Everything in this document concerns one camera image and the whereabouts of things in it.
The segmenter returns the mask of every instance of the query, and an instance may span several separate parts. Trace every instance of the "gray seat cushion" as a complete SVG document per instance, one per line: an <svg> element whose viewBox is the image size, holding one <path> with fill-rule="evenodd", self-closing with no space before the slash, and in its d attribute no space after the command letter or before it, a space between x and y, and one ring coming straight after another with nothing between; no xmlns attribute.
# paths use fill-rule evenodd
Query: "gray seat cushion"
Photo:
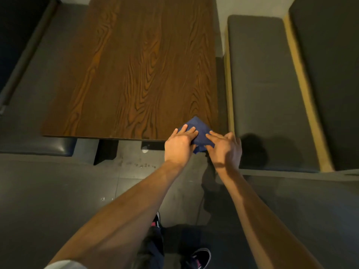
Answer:
<svg viewBox="0 0 359 269"><path fill-rule="evenodd" d="M336 170L359 168L359 0L295 0L290 16Z"/></svg>
<svg viewBox="0 0 359 269"><path fill-rule="evenodd" d="M283 21L232 15L228 36L240 167L319 171Z"/></svg>
<svg viewBox="0 0 359 269"><path fill-rule="evenodd" d="M76 139L43 137L40 128L56 95L63 52L87 6L61 4L0 118L0 152L71 156Z"/></svg>

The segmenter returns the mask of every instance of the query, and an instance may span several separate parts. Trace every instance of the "hand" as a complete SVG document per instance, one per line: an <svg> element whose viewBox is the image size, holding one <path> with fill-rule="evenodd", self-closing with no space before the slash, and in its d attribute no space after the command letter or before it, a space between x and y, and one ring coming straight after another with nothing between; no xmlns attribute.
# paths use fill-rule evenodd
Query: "hand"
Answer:
<svg viewBox="0 0 359 269"><path fill-rule="evenodd" d="M164 161L178 164L181 168L185 167L188 160L197 147L191 145L191 141L197 137L198 131L192 127L186 132L188 125L184 125L180 132L176 128L172 135L164 144Z"/></svg>
<svg viewBox="0 0 359 269"><path fill-rule="evenodd" d="M242 156L240 138L236 138L233 132L224 136L213 131L209 133L206 137L214 143L214 148L211 145L206 145L206 148L216 171L219 173L229 168L237 170Z"/></svg>

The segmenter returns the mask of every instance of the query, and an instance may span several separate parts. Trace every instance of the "blue cloth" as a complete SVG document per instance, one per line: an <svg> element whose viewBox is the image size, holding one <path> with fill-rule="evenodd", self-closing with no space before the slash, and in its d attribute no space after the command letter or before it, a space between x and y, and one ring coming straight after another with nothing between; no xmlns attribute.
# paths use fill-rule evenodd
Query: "blue cloth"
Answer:
<svg viewBox="0 0 359 269"><path fill-rule="evenodd" d="M186 122L185 124L188 125L187 131L190 130L192 127L195 127L196 130L198 130L198 135L195 137L191 144L196 144L197 147L193 151L193 153L197 154L198 152L204 152L207 151L205 148L205 145L211 145L214 148L214 143L211 142L209 139L207 139L206 134L209 134L209 131L211 130L204 122L200 120L197 116L193 117L191 120Z"/></svg>

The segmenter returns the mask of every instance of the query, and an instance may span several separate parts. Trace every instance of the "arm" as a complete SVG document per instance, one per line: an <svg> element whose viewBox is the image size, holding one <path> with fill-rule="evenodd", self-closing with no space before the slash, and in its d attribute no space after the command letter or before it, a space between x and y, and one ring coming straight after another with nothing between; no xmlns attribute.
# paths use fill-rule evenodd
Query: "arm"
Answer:
<svg viewBox="0 0 359 269"><path fill-rule="evenodd" d="M103 207L51 260L74 260L88 269L125 268L136 254L173 181L187 164L198 131L176 129L165 143L165 162L150 176Z"/></svg>
<svg viewBox="0 0 359 269"><path fill-rule="evenodd" d="M211 160L230 193L249 247L260 269L323 268L312 254L263 203L240 174L240 140L233 132L207 134L215 147L207 146Z"/></svg>

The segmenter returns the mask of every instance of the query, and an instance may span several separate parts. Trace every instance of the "black sneaker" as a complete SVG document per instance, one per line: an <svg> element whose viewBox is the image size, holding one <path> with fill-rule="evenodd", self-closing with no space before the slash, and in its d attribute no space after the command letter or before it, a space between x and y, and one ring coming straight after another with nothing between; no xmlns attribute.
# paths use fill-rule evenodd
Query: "black sneaker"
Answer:
<svg viewBox="0 0 359 269"><path fill-rule="evenodd" d="M153 219L151 226L152 226L152 227L160 227L159 212L156 213L156 216L155 216L155 218Z"/></svg>
<svg viewBox="0 0 359 269"><path fill-rule="evenodd" d="M192 254L197 262L198 269L205 269L211 260L211 252L208 248L200 248Z"/></svg>

